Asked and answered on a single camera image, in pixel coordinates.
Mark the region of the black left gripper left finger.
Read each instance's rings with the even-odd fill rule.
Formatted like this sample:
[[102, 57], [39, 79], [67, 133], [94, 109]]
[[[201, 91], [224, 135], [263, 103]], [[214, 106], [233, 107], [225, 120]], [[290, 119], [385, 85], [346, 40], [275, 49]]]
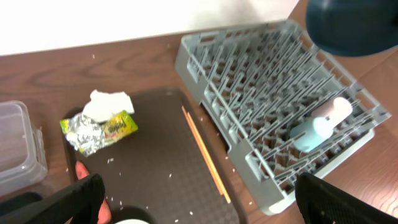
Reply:
[[73, 223], [85, 206], [84, 182], [79, 180], [48, 198], [1, 216], [1, 223]]

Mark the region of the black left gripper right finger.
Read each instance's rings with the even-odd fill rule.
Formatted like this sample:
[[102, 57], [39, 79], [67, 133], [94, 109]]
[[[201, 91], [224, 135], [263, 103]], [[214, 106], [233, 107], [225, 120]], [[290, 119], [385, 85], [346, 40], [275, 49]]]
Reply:
[[297, 178], [295, 198], [305, 223], [397, 224], [397, 218], [307, 172]]

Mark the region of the light blue plastic cup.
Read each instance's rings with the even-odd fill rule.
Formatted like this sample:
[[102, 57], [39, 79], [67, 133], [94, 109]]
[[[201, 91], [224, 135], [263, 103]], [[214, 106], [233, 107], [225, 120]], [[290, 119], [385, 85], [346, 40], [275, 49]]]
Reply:
[[333, 126], [324, 117], [314, 117], [292, 128], [289, 137], [297, 150], [309, 153], [333, 134]]

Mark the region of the pink plastic cup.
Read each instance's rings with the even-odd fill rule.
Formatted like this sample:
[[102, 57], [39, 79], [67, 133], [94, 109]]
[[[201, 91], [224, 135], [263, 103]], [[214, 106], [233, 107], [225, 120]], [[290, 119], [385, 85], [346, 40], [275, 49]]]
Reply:
[[343, 97], [336, 97], [312, 111], [312, 117], [324, 117], [331, 126], [337, 126], [353, 112], [351, 103]]

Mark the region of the dark blue plate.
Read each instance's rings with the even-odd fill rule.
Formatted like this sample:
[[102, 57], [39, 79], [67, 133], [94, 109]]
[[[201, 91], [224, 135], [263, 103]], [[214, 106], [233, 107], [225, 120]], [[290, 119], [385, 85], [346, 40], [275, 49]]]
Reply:
[[376, 54], [397, 46], [397, 0], [309, 0], [305, 24], [328, 53]]

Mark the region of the grey dishwasher rack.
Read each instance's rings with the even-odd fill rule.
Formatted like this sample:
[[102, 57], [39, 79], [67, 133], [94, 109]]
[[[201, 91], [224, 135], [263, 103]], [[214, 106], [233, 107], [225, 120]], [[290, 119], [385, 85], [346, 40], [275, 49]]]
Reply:
[[[374, 137], [390, 114], [293, 20], [182, 37], [175, 68], [228, 144], [228, 157], [266, 215], [295, 202], [297, 177], [323, 178]], [[353, 112], [310, 152], [290, 130], [327, 101]]]

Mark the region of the orange carrot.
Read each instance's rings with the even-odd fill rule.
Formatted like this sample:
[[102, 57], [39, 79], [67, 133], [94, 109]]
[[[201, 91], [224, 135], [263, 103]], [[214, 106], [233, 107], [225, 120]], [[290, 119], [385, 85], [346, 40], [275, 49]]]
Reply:
[[73, 223], [109, 223], [111, 210], [104, 198], [104, 184], [98, 174], [90, 174], [84, 163], [77, 161], [75, 171], [78, 180], [85, 181], [83, 185], [83, 210], [73, 219]]

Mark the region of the light blue rice bowl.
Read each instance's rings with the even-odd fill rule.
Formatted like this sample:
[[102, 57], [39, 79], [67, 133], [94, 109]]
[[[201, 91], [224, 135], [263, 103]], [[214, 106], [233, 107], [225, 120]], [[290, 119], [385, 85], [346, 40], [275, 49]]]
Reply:
[[116, 222], [115, 224], [149, 224], [149, 223], [140, 219], [127, 219]]

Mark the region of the black tray bin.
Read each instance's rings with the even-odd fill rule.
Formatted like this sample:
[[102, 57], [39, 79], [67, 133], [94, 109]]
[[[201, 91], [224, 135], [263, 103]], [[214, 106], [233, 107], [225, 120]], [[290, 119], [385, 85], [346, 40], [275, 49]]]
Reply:
[[41, 195], [35, 192], [26, 192], [24, 194], [18, 195], [9, 200], [3, 201], [0, 204], [0, 216], [5, 216], [15, 210], [18, 210], [26, 205], [30, 205], [34, 202], [41, 201], [43, 198]]

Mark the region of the crumpled aluminium foil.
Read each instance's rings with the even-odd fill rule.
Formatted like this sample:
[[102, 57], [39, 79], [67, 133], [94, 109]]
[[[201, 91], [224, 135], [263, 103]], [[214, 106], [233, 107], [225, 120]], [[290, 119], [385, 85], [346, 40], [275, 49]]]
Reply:
[[82, 113], [60, 121], [66, 140], [80, 154], [88, 157], [105, 147], [102, 125]]

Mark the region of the clear plastic bin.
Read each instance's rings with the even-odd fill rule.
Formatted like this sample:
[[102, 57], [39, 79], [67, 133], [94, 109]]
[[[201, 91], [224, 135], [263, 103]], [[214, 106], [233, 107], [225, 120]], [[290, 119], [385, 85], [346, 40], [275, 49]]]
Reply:
[[1, 196], [36, 184], [48, 173], [43, 136], [21, 101], [1, 103]]

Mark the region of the yellow green snack wrapper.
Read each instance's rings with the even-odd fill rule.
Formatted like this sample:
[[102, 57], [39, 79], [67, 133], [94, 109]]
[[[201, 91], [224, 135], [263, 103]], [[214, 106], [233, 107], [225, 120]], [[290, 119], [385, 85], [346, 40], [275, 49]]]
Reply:
[[137, 124], [126, 111], [122, 111], [106, 122], [99, 124], [102, 125], [104, 130], [105, 147], [114, 144], [138, 130]]

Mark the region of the brown serving tray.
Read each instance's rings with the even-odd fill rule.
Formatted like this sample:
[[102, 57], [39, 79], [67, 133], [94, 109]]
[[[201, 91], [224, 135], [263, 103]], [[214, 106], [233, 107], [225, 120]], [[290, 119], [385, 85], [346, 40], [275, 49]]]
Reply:
[[70, 178], [80, 161], [104, 182], [112, 221], [238, 223], [246, 214], [224, 171], [216, 187], [185, 118], [193, 107], [183, 91], [163, 88], [131, 96], [138, 130], [91, 156], [64, 142]]

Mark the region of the crumpled white tissue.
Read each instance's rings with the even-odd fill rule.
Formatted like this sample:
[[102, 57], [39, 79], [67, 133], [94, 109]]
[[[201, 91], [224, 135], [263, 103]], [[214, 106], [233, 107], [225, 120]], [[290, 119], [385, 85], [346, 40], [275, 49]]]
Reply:
[[93, 90], [90, 94], [90, 101], [84, 106], [81, 113], [97, 123], [103, 123], [122, 111], [134, 114], [131, 98], [124, 91], [105, 93]]

